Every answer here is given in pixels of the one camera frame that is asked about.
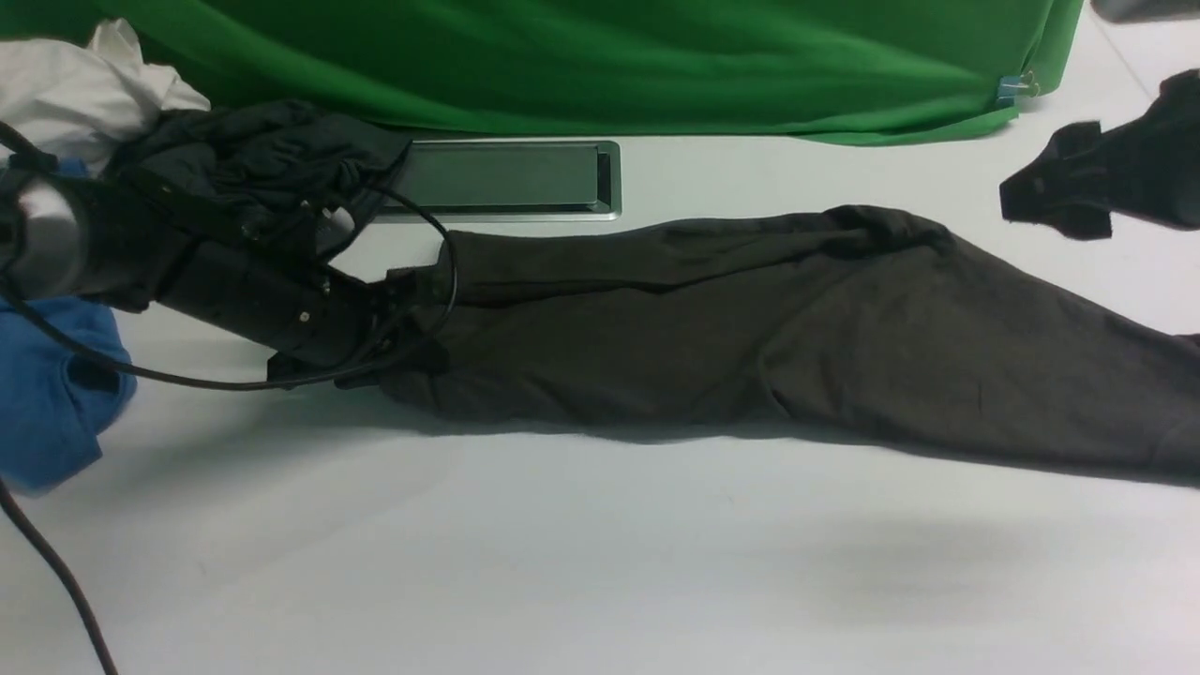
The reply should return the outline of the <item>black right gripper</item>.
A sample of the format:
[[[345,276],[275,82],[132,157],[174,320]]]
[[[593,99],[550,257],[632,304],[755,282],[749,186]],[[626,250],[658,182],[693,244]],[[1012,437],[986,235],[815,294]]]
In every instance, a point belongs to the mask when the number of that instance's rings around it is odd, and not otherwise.
[[[1178,72],[1140,118],[1121,127],[1058,129],[998,187],[1007,221],[1043,225],[1076,241],[1112,235],[1114,214],[1166,228],[1199,228],[1199,73]]]

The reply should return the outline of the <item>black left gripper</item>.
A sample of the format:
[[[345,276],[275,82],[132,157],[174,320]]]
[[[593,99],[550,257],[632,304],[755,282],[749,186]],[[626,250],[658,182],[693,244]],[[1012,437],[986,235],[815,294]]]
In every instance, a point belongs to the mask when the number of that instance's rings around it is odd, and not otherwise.
[[[451,289],[432,271],[394,269],[365,282],[323,261],[216,241],[190,247],[155,299],[274,350],[265,383],[284,390],[373,386],[388,368],[439,354],[451,315]]]

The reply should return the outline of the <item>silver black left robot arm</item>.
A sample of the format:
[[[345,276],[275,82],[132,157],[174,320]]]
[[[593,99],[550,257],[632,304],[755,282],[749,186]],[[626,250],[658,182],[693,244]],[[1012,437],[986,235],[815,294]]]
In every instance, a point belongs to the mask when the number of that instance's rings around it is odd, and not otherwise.
[[[227,392],[348,388],[430,350],[454,313],[456,247],[438,219],[426,221],[444,239],[445,281],[402,271],[367,283],[262,241],[152,172],[102,181],[11,168],[2,175],[2,298],[55,344],[142,380]],[[29,307],[59,295],[128,313],[158,304],[274,350],[266,380],[190,380],[116,362]]]

